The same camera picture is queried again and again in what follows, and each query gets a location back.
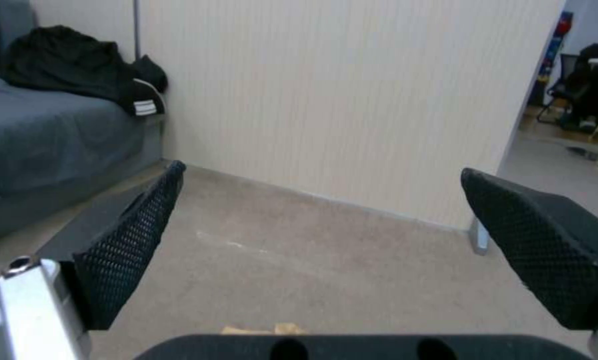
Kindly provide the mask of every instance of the white wall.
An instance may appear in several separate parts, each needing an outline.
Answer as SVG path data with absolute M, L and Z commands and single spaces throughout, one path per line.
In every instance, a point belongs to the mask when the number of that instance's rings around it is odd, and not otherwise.
M 467 229 L 562 0 L 146 0 L 165 154 Z
M 598 43 L 598 0 L 568 0 L 566 8 L 573 7 L 575 23 L 565 39 L 563 52 L 578 54 L 586 46 Z
M 131 0 L 31 0 L 41 27 L 66 25 L 100 41 L 116 41 L 126 62 L 134 61 Z

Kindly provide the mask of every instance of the hole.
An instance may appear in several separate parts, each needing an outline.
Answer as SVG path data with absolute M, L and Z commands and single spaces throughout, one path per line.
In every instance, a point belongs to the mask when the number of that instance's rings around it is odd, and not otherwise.
M 456 360 L 454 351 L 437 339 L 423 339 L 417 346 L 419 360 Z
M 21 256 L 18 257 L 16 259 L 14 259 L 11 263 L 10 263 L 10 269 L 20 269 L 24 266 L 29 265 L 32 262 L 32 259 L 29 256 Z
M 297 340 L 281 340 L 272 346 L 270 360 L 308 360 L 308 349 Z

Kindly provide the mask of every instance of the office chair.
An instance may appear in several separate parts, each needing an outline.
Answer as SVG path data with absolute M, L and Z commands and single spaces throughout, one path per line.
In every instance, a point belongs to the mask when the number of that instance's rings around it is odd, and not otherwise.
M 554 121 L 541 120 L 543 113 L 550 109 L 557 99 L 566 100 L 568 102 L 566 112 L 570 112 L 572 107 L 578 103 L 581 96 L 589 89 L 589 85 L 587 84 L 571 88 L 566 82 L 568 77 L 575 71 L 577 59 L 578 55 L 561 54 L 561 75 L 557 82 L 546 91 L 546 94 L 552 96 L 552 100 L 547 105 L 544 105 L 539 114 L 537 114 L 536 119 L 539 123 L 555 125 Z

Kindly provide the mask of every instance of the person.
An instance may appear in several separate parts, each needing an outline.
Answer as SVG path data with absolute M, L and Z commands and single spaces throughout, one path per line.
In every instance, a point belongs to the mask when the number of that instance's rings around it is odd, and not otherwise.
M 573 104 L 571 116 L 562 125 L 566 130 L 591 133 L 598 123 L 598 69 L 590 66 L 588 63 L 590 59 L 598 59 L 598 43 L 593 43 L 580 51 L 575 70 L 566 80 L 566 86 L 571 89 L 589 85 L 588 91 Z

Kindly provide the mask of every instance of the gray floor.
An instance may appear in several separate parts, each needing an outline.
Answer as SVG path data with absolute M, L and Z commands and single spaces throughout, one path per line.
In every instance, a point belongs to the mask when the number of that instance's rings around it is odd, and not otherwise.
M 574 191 L 567 195 L 598 214 L 598 172 L 557 150 L 517 139 L 503 174 Z M 518 174 L 546 169 L 551 175 Z M 571 179 L 578 180 L 566 186 Z M 92 334 L 93 358 L 129 358 L 178 335 L 276 322 L 313 334 L 528 334 L 585 351 L 588 334 L 561 328 L 496 247 L 476 256 L 460 232 L 198 168 L 185 181 L 139 288 L 109 332 Z M 35 251 L 84 206 L 2 239 L 0 266 Z

